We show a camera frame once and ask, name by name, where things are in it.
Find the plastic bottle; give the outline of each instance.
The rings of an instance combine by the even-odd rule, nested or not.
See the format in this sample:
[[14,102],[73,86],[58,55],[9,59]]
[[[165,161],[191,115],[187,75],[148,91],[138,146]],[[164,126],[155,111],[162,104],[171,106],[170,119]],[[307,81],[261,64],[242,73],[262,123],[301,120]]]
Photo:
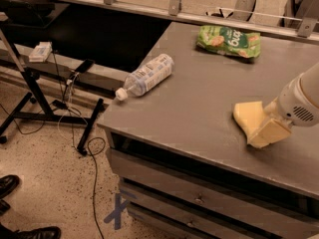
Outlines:
[[130,73],[122,88],[116,91],[118,100],[123,101],[130,96],[142,96],[162,80],[171,75],[173,60],[167,54],[160,54],[145,65]]

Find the bottle label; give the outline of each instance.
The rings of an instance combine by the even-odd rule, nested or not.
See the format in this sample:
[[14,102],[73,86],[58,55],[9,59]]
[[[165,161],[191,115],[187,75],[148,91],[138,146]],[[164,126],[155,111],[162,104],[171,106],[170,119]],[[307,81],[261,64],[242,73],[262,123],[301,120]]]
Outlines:
[[132,72],[132,77],[145,93],[172,73],[173,61],[169,56],[160,55]]

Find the shoe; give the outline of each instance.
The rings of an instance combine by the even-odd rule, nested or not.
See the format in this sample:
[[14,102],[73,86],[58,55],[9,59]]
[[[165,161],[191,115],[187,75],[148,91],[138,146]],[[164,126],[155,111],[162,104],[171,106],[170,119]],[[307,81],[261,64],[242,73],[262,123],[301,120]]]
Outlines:
[[9,209],[10,205],[5,200],[0,199],[0,216],[3,215]]
[[7,175],[0,178],[0,199],[10,194],[19,184],[17,175]]
[[16,232],[15,239],[60,239],[61,230],[58,227],[44,227],[26,232]]

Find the person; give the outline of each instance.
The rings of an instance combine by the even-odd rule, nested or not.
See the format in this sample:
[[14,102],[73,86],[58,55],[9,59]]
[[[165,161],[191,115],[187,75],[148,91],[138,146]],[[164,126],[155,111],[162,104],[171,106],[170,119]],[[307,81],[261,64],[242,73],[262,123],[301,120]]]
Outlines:
[[[10,205],[3,200],[19,184],[17,175],[7,175],[0,178],[0,215],[5,213]],[[11,231],[0,223],[0,238],[2,239],[59,239],[61,230],[58,227],[44,227],[31,231]]]

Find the white bottle cap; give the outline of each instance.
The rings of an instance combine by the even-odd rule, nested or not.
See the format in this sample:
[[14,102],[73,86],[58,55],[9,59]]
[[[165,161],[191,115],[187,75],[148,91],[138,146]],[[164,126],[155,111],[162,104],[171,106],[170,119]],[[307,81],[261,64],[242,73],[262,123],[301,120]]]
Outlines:
[[119,88],[116,91],[116,96],[117,96],[118,100],[123,101],[123,100],[128,98],[128,93],[125,89]]

